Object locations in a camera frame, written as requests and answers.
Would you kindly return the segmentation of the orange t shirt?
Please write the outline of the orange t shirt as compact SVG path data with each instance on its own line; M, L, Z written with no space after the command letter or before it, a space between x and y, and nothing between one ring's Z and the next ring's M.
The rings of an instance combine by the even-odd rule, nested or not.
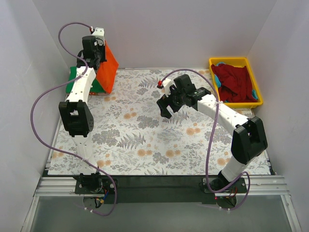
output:
M107 42L105 42L105 58L107 61L100 63L100 67L96 75L96 80L106 92L106 94L111 94L119 63L115 59Z

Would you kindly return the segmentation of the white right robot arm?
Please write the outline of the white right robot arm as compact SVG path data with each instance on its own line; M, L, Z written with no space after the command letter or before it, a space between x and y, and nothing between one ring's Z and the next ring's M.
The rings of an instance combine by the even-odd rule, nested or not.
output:
M257 116L249 118L239 114L219 102L206 88L196 88L187 74L174 80L160 80L157 87L165 91L157 101L162 117L171 118L168 108L176 113L186 105L209 116L215 125L221 125L232 135L230 161L216 179L206 181L207 188L213 193L231 191L251 161L268 147L262 120Z

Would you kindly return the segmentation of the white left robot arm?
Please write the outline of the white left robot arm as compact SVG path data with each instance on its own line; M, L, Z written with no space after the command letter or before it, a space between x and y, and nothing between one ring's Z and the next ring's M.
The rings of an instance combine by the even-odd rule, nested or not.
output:
M72 137L77 148L77 155L82 158L80 174L75 177L80 187L92 193L101 192L103 182L96 170L93 155L91 132L94 118L87 105L92 83L103 56L104 42L93 35L82 38L83 49L78 54L76 76L81 78L73 84L69 96L59 103L59 111L64 129Z

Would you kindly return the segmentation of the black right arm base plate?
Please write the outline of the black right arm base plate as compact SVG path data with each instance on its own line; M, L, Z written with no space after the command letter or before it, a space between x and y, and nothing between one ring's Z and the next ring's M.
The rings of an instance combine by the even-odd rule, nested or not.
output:
M219 178L211 178L210 179L210 188L213 191L219 191L220 189L224 189L228 183L222 182ZM204 193L213 193L207 186L206 178L202 179L202 182L199 183L200 189ZM221 191L220 193L246 193L247 192L247 187L245 183L244 178L240 178L237 180L233 185L230 187L226 188L224 191Z

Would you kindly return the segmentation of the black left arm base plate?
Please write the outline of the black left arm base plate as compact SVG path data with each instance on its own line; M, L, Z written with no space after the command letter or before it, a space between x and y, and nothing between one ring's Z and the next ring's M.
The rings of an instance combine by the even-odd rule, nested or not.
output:
M90 177L82 178L75 177L75 194L105 194L107 192L114 194L114 187L117 186L118 180L115 184L109 178Z

